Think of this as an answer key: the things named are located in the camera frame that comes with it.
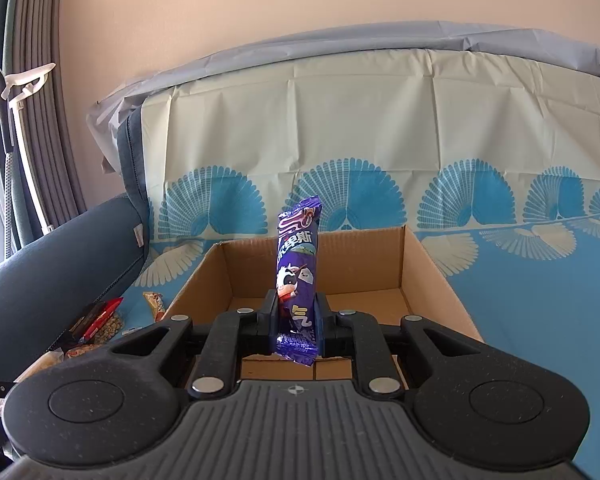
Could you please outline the yellow snack packet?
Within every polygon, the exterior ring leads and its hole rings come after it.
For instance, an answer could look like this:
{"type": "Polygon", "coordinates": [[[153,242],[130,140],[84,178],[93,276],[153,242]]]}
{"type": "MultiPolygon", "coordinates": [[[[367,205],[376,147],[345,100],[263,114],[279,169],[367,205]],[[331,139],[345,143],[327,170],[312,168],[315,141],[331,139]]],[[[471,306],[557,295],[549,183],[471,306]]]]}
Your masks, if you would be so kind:
{"type": "Polygon", "coordinates": [[[151,310],[151,316],[154,321],[161,321],[166,313],[166,307],[164,306],[162,295],[158,292],[143,292],[143,297],[148,303],[149,309],[151,310]]]}

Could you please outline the purple milk candy packet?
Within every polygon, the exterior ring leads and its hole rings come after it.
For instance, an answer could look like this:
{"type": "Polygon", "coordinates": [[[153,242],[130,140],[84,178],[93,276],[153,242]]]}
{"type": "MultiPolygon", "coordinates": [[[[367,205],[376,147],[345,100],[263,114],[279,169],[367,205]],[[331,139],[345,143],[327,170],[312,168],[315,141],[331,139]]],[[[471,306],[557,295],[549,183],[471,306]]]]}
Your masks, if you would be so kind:
{"type": "Polygon", "coordinates": [[[318,357],[314,298],[321,212],[320,198],[311,196],[281,212],[277,222],[275,351],[304,366],[318,357]]]}

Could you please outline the red spicy snack packet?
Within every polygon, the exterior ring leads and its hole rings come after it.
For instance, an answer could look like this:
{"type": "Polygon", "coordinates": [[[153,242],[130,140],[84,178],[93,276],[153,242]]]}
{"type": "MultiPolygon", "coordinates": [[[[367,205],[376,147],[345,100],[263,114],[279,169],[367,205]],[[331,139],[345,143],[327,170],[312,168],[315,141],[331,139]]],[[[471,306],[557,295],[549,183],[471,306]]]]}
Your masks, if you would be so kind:
{"type": "Polygon", "coordinates": [[[97,318],[95,318],[95,321],[90,326],[88,326],[88,329],[79,339],[79,342],[81,344],[85,344],[87,341],[90,341],[95,336],[95,334],[102,328],[102,326],[104,326],[108,322],[108,320],[112,317],[114,312],[116,312],[117,308],[120,306],[122,301],[122,297],[114,298],[113,300],[108,301],[106,303],[106,306],[104,307],[104,310],[102,310],[102,312],[100,312],[100,315],[97,318]]]}

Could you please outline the clear-wrapped nut brittle block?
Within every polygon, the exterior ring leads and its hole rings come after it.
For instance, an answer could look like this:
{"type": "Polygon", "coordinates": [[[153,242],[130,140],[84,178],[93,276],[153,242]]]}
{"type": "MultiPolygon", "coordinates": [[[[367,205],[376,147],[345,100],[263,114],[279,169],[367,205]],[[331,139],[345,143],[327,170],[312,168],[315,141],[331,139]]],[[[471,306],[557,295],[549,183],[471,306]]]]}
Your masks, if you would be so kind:
{"type": "Polygon", "coordinates": [[[99,330],[96,330],[88,343],[106,344],[122,330],[122,327],[123,321],[121,316],[118,315],[117,312],[114,312],[114,314],[108,318],[108,321],[99,330]]]}

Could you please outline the dark brown cracker packet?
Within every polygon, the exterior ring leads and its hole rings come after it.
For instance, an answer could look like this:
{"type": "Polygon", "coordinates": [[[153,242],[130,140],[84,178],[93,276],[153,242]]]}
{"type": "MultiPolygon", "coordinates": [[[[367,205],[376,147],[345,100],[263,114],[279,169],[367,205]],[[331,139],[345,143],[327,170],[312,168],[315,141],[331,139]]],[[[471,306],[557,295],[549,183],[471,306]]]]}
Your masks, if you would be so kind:
{"type": "Polygon", "coordinates": [[[96,318],[102,313],[102,310],[105,309],[105,306],[105,301],[99,301],[97,304],[92,304],[82,318],[76,322],[76,325],[69,330],[70,341],[79,341],[95,322],[96,318]]]}

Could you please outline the clear bag of cookies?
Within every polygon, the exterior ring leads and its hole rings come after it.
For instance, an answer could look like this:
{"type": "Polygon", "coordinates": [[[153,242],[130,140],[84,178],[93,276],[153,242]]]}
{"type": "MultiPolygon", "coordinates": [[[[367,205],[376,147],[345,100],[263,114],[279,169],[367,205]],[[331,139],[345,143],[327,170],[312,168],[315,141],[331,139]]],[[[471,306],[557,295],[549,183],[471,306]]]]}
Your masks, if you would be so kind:
{"type": "Polygon", "coordinates": [[[69,350],[62,350],[57,348],[55,350],[46,352],[37,361],[36,365],[41,369],[45,370],[47,367],[57,365],[70,359],[83,356],[85,353],[94,351],[99,348],[99,344],[82,344],[69,350]]]}

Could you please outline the open cardboard box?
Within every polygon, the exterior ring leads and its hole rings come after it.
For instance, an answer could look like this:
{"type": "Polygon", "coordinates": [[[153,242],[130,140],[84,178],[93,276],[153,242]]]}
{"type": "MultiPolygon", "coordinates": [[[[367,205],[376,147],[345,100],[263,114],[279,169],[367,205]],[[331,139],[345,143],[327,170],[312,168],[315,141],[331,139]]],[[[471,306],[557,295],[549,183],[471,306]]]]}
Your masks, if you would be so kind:
{"type": "MultiPolygon", "coordinates": [[[[212,246],[166,312],[184,315],[187,328],[164,362],[165,378],[184,386],[201,352],[197,328],[226,311],[260,309],[274,287],[276,247],[274,238],[212,246]]],[[[390,326],[416,314],[472,339],[480,337],[424,244],[406,226],[321,234],[316,289],[334,312],[355,310],[390,326]]],[[[300,399],[320,382],[349,379],[352,373],[351,359],[343,356],[321,358],[305,367],[264,348],[242,359],[237,376],[252,382],[279,380],[287,396],[300,399]]]]}

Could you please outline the blue fan-pattern sofa cover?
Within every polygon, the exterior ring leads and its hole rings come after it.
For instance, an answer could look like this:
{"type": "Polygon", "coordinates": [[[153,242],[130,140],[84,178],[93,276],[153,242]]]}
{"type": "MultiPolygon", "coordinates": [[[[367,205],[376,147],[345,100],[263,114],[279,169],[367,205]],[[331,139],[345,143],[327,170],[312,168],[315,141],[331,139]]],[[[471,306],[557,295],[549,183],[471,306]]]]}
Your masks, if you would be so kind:
{"type": "Polygon", "coordinates": [[[495,347],[563,374],[600,479],[600,77],[512,56],[382,50],[188,76],[140,107],[148,260],[126,326],[220,240],[309,196],[323,232],[408,226],[495,347]]]}

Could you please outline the grey plastic sheet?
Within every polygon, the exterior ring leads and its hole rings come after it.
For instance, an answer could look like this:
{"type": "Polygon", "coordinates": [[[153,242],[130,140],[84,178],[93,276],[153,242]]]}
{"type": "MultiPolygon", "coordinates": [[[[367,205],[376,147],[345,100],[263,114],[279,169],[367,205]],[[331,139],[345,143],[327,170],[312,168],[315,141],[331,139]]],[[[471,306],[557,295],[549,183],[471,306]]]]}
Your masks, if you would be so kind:
{"type": "Polygon", "coordinates": [[[92,105],[86,113],[86,125],[102,152],[102,171],[118,174],[121,164],[116,132],[154,93],[235,70],[302,58],[413,49],[516,56],[600,77],[600,46],[544,29],[446,21],[358,24],[244,44],[134,79],[92,105]]]}

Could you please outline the white garment steamer stand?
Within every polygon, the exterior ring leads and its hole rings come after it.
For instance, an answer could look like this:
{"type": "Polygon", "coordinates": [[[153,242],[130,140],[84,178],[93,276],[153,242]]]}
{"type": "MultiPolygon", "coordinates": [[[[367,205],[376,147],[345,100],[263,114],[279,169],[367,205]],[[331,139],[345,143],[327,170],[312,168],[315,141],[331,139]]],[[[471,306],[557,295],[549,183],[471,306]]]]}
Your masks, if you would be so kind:
{"type": "Polygon", "coordinates": [[[1,142],[5,155],[4,172],[4,259],[14,254],[12,244],[12,226],[14,225],[14,193],[12,192],[12,175],[14,174],[14,154],[18,153],[22,160],[27,189],[42,234],[52,232],[44,211],[40,186],[33,173],[32,150],[30,149],[26,127],[24,126],[24,101],[38,93],[46,84],[48,75],[56,67],[55,63],[44,64],[32,70],[5,75],[0,69],[0,127],[1,142]]]}

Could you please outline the grey curtain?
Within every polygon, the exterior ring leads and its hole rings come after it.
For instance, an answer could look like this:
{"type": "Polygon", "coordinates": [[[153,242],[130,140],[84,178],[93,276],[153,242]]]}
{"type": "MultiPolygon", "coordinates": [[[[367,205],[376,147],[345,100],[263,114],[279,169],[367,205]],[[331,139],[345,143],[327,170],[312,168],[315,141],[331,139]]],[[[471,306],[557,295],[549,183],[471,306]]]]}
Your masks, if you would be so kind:
{"type": "Polygon", "coordinates": [[[86,211],[71,146],[60,69],[60,0],[8,0],[3,62],[9,73],[55,67],[23,103],[26,154],[44,220],[53,230],[86,211]]]}

